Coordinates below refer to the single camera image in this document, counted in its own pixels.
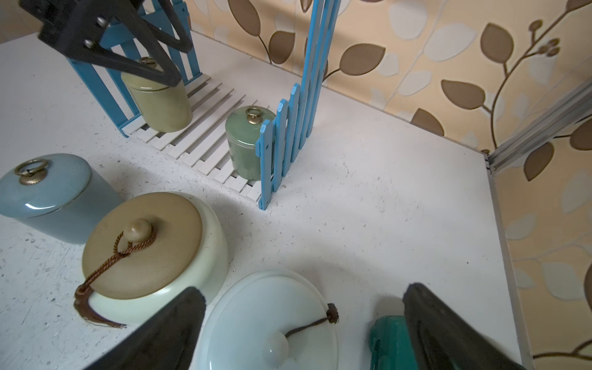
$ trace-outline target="jar lid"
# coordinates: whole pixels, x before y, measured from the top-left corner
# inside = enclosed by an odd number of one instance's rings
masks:
[[[139,60],[140,63],[150,68],[159,70],[162,72],[162,67],[156,63],[156,59],[146,56]],[[123,83],[130,89],[142,90],[142,91],[158,91],[168,89],[168,86],[163,85],[160,82],[152,81],[144,77],[132,75],[131,73],[122,72],[121,79]]]
[[[286,270],[255,272],[234,284],[206,321],[194,360],[198,369],[337,369],[337,335],[323,297]]]
[[[242,146],[255,147],[261,124],[274,118],[272,111],[257,105],[237,108],[226,118],[226,135]]]
[[[147,230],[141,219],[149,224]],[[125,300],[154,293],[185,271],[200,247],[202,221],[189,200],[173,193],[149,193],[123,202],[89,236],[82,254],[85,278],[113,255],[122,231],[119,251],[128,241],[140,242],[156,233],[152,244],[120,259],[91,284],[105,297]]]
[[[0,214],[30,218],[58,210],[82,193],[91,174],[88,162],[72,154],[24,162],[0,179]]]

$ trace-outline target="brown tassel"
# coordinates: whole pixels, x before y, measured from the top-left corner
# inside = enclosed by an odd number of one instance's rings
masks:
[[[111,320],[107,320],[103,316],[99,315],[91,308],[88,304],[88,298],[91,296],[94,290],[91,288],[92,282],[96,280],[101,274],[107,271],[111,266],[113,266],[117,261],[122,258],[125,258],[130,255],[131,252],[135,252],[137,250],[144,249],[156,239],[156,229],[152,228],[152,234],[148,239],[145,241],[133,245],[132,242],[127,242],[127,249],[123,252],[119,252],[117,247],[119,246],[119,241],[123,237],[123,231],[117,236],[115,239],[115,243],[113,244],[113,255],[109,257],[98,269],[96,269],[92,274],[88,275],[85,282],[78,285],[76,292],[74,293],[74,308],[78,312],[78,314],[84,318],[86,321],[93,323],[93,324],[105,324],[107,326],[121,328],[126,327],[123,324],[119,324],[113,322]]]
[[[81,285],[78,287],[78,289],[76,289],[76,293],[74,293],[74,308],[76,311],[78,311],[80,317],[93,324],[105,324],[107,326],[116,328],[126,327],[123,324],[107,320],[91,308],[91,306],[88,304],[88,298],[91,296],[92,292],[94,292],[94,290],[92,290],[91,287],[84,289],[84,287]]]
[[[321,318],[313,323],[310,323],[308,325],[297,327],[296,329],[290,330],[288,333],[286,333],[286,335],[285,335],[286,338],[291,335],[294,335],[296,333],[299,333],[299,332],[303,331],[304,329],[308,329],[309,327],[321,325],[325,321],[328,321],[330,324],[337,324],[339,322],[339,313],[337,313],[337,307],[335,307],[335,305],[333,303],[329,303],[328,306],[329,306],[329,309],[327,310],[327,317],[323,317],[323,318]]]

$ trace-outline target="olive green ceramic jar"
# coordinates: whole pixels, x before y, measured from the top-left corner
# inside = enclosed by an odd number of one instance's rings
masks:
[[[152,57],[143,57],[140,63],[162,70]],[[169,87],[125,72],[121,74],[121,79],[144,120],[154,130],[164,133],[179,131],[191,121],[191,106],[183,81]]]
[[[236,172],[247,180],[261,180],[261,162],[255,154],[261,124],[273,121],[275,114],[269,109],[251,105],[240,107],[226,119],[226,137],[230,159]]]

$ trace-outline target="blue wooden fence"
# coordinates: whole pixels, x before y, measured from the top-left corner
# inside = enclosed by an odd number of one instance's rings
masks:
[[[189,16],[189,11],[187,10],[187,5],[183,2],[183,0],[172,0],[172,3],[175,12],[179,16],[179,19],[183,24],[183,28],[188,33],[189,21],[187,20],[187,17]],[[143,7],[140,7],[138,9],[138,13],[146,21],[152,23],[153,25],[159,27],[161,30],[174,36],[173,26],[170,24],[169,18],[167,18],[165,12],[160,7],[158,1],[152,0],[152,4],[155,9],[154,13],[146,14]],[[140,58],[140,52],[138,51],[138,48],[134,43],[134,36],[131,34],[131,32],[129,32],[129,30],[124,24],[119,22],[113,22],[111,23],[109,28],[105,30],[105,33],[103,34],[103,37],[101,39],[101,46],[105,49],[111,49],[117,45],[121,46],[126,57],[134,60]],[[181,76],[183,78],[183,82],[185,82],[185,84],[188,84],[195,78],[201,76],[200,66],[197,62],[197,57],[195,55],[195,49],[191,49],[189,53],[187,53],[190,71],[185,70],[183,60],[181,59],[181,52],[171,47],[169,47],[168,49],[170,58],[179,68],[179,71],[181,72]],[[126,117],[121,107],[113,98],[113,95],[111,95],[111,93],[105,86],[105,83],[97,74],[93,65],[72,59],[68,59],[68,61],[70,62],[74,70],[76,70],[76,73],[78,73],[80,78],[84,81],[86,87],[88,87],[88,89],[91,91],[91,93],[99,102],[103,110],[105,110],[111,121],[113,121],[119,132],[123,136],[127,137],[127,135],[124,134],[123,131],[121,131],[121,129],[125,127],[129,122],[135,120],[140,115],[140,111],[138,110],[136,103],[134,103],[133,99],[131,98],[131,95],[127,90],[126,86],[123,84],[123,81],[121,80],[121,72],[117,70],[107,69],[107,72],[109,73],[111,79],[115,83],[117,89],[119,90],[119,92],[121,92],[121,95],[123,96],[127,105],[130,107],[133,117]]]
[[[340,0],[314,0],[302,83],[294,85],[289,102],[282,99],[279,103],[273,123],[266,121],[261,127],[256,151],[261,158],[259,208],[262,210],[271,201],[271,193],[279,189],[282,177],[288,174],[313,129],[340,3]],[[275,145],[273,158],[272,145]]]
[[[187,5],[182,0],[172,0],[173,7],[189,32],[189,15]],[[174,36],[172,25],[161,9],[157,0],[152,0],[155,12],[146,14],[140,7],[139,14],[148,22]],[[333,38],[337,12],[340,0],[314,0],[311,13],[310,28],[308,30],[307,52],[304,60],[304,71],[301,84],[295,84],[290,93],[289,102],[285,99],[278,105],[277,115],[273,122],[266,120],[260,131],[255,149],[261,162],[261,198],[259,208],[265,210],[271,200],[271,195],[280,189],[282,177],[288,174],[291,163],[303,148],[306,138],[313,128],[314,116],[317,110],[318,96],[327,65],[327,56]],[[101,46],[111,49],[120,45],[124,54],[137,60],[140,58],[133,35],[125,25],[115,22],[105,31],[101,39]],[[190,70],[185,70],[181,54],[178,50],[168,48],[170,58],[181,72],[183,82],[187,85],[201,76],[195,50],[192,49],[187,58]],[[96,100],[101,104],[109,118],[123,136],[122,128],[139,116],[139,110],[129,91],[121,80],[121,72],[108,69],[108,73],[117,89],[130,107],[133,117],[126,117],[117,104],[105,83],[97,74],[95,68],[84,62],[69,60],[70,64],[82,78]]]

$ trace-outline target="tea canister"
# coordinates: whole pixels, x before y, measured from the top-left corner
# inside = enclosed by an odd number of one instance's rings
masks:
[[[28,160],[0,179],[0,214],[66,243],[84,244],[121,203],[107,181],[72,154]]]
[[[226,119],[226,136],[230,159],[236,172],[247,180],[261,180],[261,161],[255,154],[261,124],[272,121],[275,114],[269,109],[251,105],[240,107]]]
[[[162,70],[152,57],[143,57],[140,63]],[[130,91],[142,117],[154,130],[164,133],[179,131],[191,121],[191,106],[183,81],[175,87],[170,87],[125,72],[121,74],[121,79]]]
[[[111,265],[97,273],[106,261]],[[81,311],[88,307],[91,317],[98,315],[91,321],[140,324],[187,287],[210,303],[228,267],[226,238],[207,204],[180,192],[140,195],[107,214],[89,236],[75,307],[87,319]]]
[[[196,369],[336,370],[336,307],[288,270],[255,272],[224,293],[202,327]]]

